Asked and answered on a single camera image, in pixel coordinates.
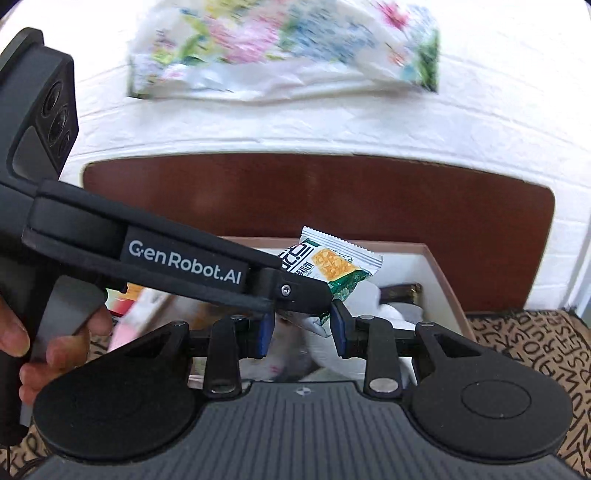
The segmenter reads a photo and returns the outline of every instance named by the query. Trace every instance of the floral plastic package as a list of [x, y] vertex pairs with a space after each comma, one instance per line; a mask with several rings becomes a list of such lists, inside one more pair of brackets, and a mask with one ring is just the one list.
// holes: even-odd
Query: floral plastic package
[[277, 100], [437, 91], [430, 11], [392, 0], [160, 0], [130, 48], [129, 95]]

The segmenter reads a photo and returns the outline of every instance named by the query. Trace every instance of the finger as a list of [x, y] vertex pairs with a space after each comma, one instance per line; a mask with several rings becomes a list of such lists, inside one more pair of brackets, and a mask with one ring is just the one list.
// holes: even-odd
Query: finger
[[25, 387], [24, 385], [18, 389], [18, 396], [21, 397], [21, 401], [26, 405], [33, 405], [35, 398], [39, 390], [33, 390], [31, 387]]
[[23, 356], [30, 346], [25, 327], [0, 298], [0, 350], [11, 356]]
[[71, 370], [86, 363], [89, 332], [83, 327], [77, 335], [54, 338], [47, 345], [47, 363], [57, 370]]
[[63, 372], [50, 367], [47, 364], [24, 364], [19, 372], [19, 377], [25, 387], [33, 390], [41, 390], [49, 382], [55, 380]]
[[105, 336], [111, 333], [113, 329], [113, 319], [107, 307], [104, 305], [90, 317], [86, 324], [90, 332], [94, 335]]

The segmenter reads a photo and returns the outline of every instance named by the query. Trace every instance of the metal screw head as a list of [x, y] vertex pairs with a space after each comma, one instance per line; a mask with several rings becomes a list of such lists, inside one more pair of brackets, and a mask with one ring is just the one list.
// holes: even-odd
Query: metal screw head
[[308, 388], [308, 387], [300, 387], [300, 388], [296, 388], [295, 389], [295, 393], [297, 393], [298, 395], [305, 397], [307, 395], [310, 395], [312, 393], [312, 389]]
[[398, 382], [392, 378], [374, 378], [369, 387], [378, 393], [392, 393], [398, 389]]
[[212, 387], [212, 392], [220, 395], [232, 393], [234, 390], [236, 390], [236, 387], [230, 384], [219, 384]]

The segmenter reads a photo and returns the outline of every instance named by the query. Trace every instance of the snack wrapper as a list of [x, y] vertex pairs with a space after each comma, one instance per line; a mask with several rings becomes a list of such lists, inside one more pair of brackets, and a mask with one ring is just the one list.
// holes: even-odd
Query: snack wrapper
[[[325, 281], [335, 300], [345, 300], [360, 281], [382, 267], [382, 256], [328, 233], [304, 227], [300, 243], [282, 252], [283, 269]], [[322, 337], [331, 335], [328, 316], [310, 317], [296, 312], [278, 315]]]

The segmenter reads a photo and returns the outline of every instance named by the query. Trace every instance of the wooden headboard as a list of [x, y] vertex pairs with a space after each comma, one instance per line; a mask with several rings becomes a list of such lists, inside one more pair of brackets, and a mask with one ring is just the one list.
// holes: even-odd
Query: wooden headboard
[[554, 213], [546, 187], [383, 157], [213, 154], [87, 166], [84, 187], [224, 236], [428, 245], [466, 311], [522, 308]]

